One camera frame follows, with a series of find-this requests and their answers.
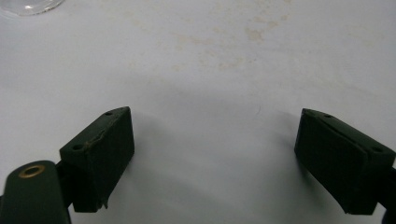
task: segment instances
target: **brass insert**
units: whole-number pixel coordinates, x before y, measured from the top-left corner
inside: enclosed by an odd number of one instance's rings
[[[46,169],[46,167],[43,165],[29,166],[20,172],[19,177],[20,178],[30,178],[30,177],[33,177],[33,176],[43,173],[43,171],[45,169]]]

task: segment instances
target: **stain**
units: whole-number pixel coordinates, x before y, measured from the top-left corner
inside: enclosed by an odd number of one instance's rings
[[[125,12],[123,13],[123,15],[124,15],[125,17],[130,17],[130,18],[132,18],[132,17],[134,16],[134,13],[133,13],[132,11],[125,11]]]
[[[200,63],[200,65],[201,65],[202,67],[207,67],[207,60],[200,59],[200,60],[198,60],[198,62]]]
[[[268,21],[268,26],[270,27],[270,29],[277,27],[279,25],[279,23],[277,21]]]
[[[178,66],[178,65],[173,65],[173,66],[172,66],[172,69],[173,69],[174,71],[178,72],[178,71],[180,71],[180,66]]]
[[[135,67],[136,67],[136,62],[130,61],[130,62],[128,63],[128,67],[129,67],[129,68],[135,68]]]
[[[182,51],[183,47],[181,47],[181,45],[177,45],[177,46],[175,46],[175,49],[178,50],[178,51]]]
[[[226,35],[227,31],[224,29],[220,29],[219,27],[215,27],[212,29],[213,32],[215,32],[216,34],[220,34],[220,35]]]
[[[208,38],[208,39],[201,39],[197,38],[191,35],[180,35],[180,34],[175,34],[177,37],[177,42],[178,44],[188,44],[192,43],[195,45],[211,45],[213,44],[213,40]]]
[[[257,59],[249,60],[248,63],[255,63]]]
[[[260,112],[262,111],[262,107],[260,106],[259,110],[256,113],[256,116],[258,116],[260,114]]]
[[[264,39],[262,38],[263,30],[250,30],[249,28],[245,28],[245,33],[249,40],[262,42]]]
[[[213,50],[207,49],[207,50],[205,50],[205,53],[206,53],[207,55],[212,56],[212,57],[217,56],[217,54],[216,54],[215,51],[213,51]]]
[[[384,39],[383,34],[363,25],[348,26],[347,34],[359,40],[366,47],[372,47],[374,44]]]
[[[266,22],[266,20],[265,20],[264,18],[258,17],[258,16],[255,16],[255,17],[253,18],[253,20],[254,20],[255,22],[261,22],[261,23]]]
[[[135,26],[140,26],[140,20],[136,20],[136,19],[131,19],[131,22],[135,25]]]
[[[231,63],[219,63],[219,69],[225,70],[225,69],[239,67],[244,61],[245,61],[245,59],[243,59],[243,58],[236,58]]]
[[[215,14],[224,9],[224,6],[220,3],[217,2],[216,5],[210,10],[209,14]]]
[[[286,21],[288,19],[288,17],[289,17],[289,14],[288,15],[283,15],[282,17],[280,17],[280,19],[282,21]]]

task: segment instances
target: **screw hole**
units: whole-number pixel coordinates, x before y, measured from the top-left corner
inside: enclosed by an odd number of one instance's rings
[[[84,146],[83,145],[75,145],[75,146],[73,146],[73,149],[74,150],[80,150],[80,149],[82,149]]]
[[[33,166],[30,166],[30,167],[22,170],[20,172],[19,176],[20,176],[20,178],[30,178],[35,175],[39,175],[39,174],[43,173],[45,168],[46,167],[43,165],[33,165]]]
[[[373,147],[373,151],[375,152],[382,152],[382,149],[379,147]]]

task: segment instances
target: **white surface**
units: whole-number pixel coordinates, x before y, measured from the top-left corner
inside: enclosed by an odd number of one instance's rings
[[[0,189],[103,112],[135,156],[73,223],[380,223],[297,166],[303,107],[396,148],[395,1],[73,1],[0,17]]]

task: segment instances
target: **glass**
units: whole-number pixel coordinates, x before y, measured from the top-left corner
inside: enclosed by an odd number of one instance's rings
[[[64,0],[0,0],[0,8],[18,16],[32,16],[59,6]]]

